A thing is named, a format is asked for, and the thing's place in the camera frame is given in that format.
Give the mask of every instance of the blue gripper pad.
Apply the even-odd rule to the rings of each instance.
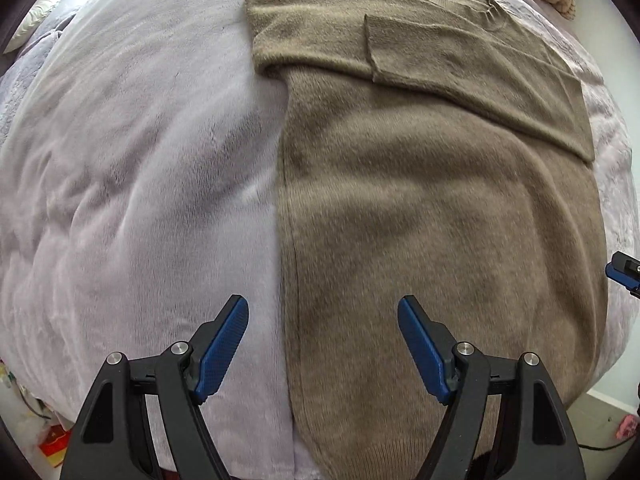
[[[618,282],[620,285],[626,286],[626,288],[628,288],[629,290],[638,288],[638,286],[640,286],[640,282],[638,282],[638,280],[634,280],[632,277],[629,277],[619,270],[614,269],[613,264],[607,264],[604,268],[604,273],[610,280]]]
[[[407,300],[398,303],[398,326],[414,358],[424,387],[441,404],[447,405],[451,391],[445,382],[444,363]]]
[[[193,391],[200,402],[204,402],[219,389],[248,324],[249,305],[245,298],[241,298],[200,361],[200,380]]]

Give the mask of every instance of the floor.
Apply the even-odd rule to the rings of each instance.
[[[577,0],[577,4],[578,14],[572,29],[598,62],[625,118],[632,145],[640,152],[640,79],[637,78],[640,44],[610,0]],[[634,175],[640,179],[640,158],[634,162]],[[639,352],[640,324],[636,324],[630,347],[620,362],[569,410],[579,442],[599,447],[616,443],[613,435],[619,421],[625,413],[633,413],[638,405],[636,387],[640,370],[634,365],[637,362],[634,356]],[[0,415],[36,472],[44,480],[58,480],[60,469],[51,468],[27,437],[42,428],[41,420],[3,384],[0,384]],[[583,451],[588,480],[606,479],[628,446],[606,452]]]

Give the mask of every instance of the silver bolt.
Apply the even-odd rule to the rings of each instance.
[[[462,343],[458,343],[458,346],[456,346],[456,350],[458,350],[459,353],[461,353],[462,355],[471,355],[475,348],[471,343],[467,343],[462,342]]]
[[[524,362],[529,366],[535,366],[540,362],[540,358],[533,352],[527,352],[524,354]]]
[[[122,354],[120,352],[112,352],[107,355],[107,362],[110,365],[116,365],[122,361]]]
[[[184,341],[178,341],[171,345],[171,353],[176,355],[182,355],[189,349],[189,344]]]

